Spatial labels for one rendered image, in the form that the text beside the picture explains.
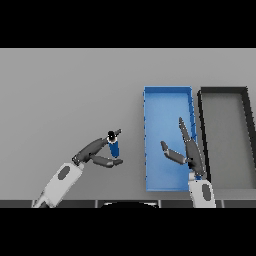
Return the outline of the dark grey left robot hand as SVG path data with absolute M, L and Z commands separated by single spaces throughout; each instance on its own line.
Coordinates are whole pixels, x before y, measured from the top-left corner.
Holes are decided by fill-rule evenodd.
M 81 163 L 87 163 L 89 160 L 92 160 L 94 164 L 103 166 L 106 168 L 112 168 L 113 166 L 117 166 L 122 164 L 123 161 L 121 159 L 115 158 L 105 158 L 102 156 L 98 156 L 99 151 L 108 144 L 108 137 L 102 139 L 99 138 L 94 140 L 87 146 L 85 146 L 82 150 L 80 150 L 73 158 L 72 162 L 79 166 Z

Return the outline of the dark grey bin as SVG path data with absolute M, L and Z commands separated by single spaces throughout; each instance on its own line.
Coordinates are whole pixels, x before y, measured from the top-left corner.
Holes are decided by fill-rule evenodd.
M 256 130 L 248 88 L 197 93 L 207 177 L 215 189 L 256 189 Z

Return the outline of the blue pipe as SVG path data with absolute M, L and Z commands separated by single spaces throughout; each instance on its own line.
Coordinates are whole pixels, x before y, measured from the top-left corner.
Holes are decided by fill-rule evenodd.
M 114 158 L 117 158 L 119 156 L 118 139 L 113 131 L 108 132 L 107 142 L 108 142 L 108 146 L 110 148 L 111 155 Z

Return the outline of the blue bin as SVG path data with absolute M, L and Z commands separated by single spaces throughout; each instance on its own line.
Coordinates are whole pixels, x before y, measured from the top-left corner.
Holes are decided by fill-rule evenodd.
M 145 86 L 143 97 L 146 191 L 187 192 L 188 165 L 166 158 L 160 142 L 186 155 L 179 118 L 183 119 L 189 137 L 197 140 L 192 87 Z

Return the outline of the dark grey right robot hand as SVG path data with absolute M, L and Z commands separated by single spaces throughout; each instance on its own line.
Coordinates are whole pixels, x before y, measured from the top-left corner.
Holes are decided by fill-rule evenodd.
M 162 151 L 167 159 L 180 165 L 187 164 L 196 177 L 202 178 L 205 175 L 205 169 L 203 167 L 201 153 L 194 138 L 189 136 L 188 129 L 182 117 L 179 118 L 179 129 L 182 134 L 186 155 L 170 149 L 165 141 L 160 142 Z

